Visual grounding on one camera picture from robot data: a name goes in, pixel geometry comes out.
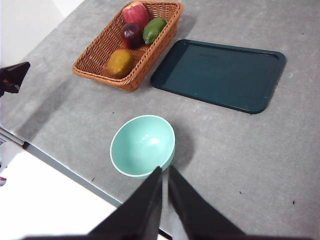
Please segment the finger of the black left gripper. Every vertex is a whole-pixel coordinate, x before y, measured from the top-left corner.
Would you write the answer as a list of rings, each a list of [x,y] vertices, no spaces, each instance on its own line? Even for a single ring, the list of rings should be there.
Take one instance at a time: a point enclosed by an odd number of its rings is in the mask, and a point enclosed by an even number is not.
[[[0,86],[0,97],[2,97],[5,93],[17,94],[20,90],[20,87],[17,84],[13,85],[1,85]]]
[[[3,67],[0,70],[9,82],[21,86],[30,66],[31,64],[28,61],[25,61],[15,65]]]

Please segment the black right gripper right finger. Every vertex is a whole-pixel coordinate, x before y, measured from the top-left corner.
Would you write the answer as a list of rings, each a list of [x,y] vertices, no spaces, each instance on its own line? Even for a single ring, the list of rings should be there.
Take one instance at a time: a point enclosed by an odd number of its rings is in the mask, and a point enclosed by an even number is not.
[[[190,240],[246,240],[248,236],[211,206],[191,184],[171,166],[168,196]]]

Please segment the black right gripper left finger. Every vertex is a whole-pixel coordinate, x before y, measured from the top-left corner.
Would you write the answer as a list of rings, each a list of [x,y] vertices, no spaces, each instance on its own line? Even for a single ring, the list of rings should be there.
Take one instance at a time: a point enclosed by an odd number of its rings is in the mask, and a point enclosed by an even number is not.
[[[136,191],[89,234],[90,240],[156,240],[163,203],[158,166]]]

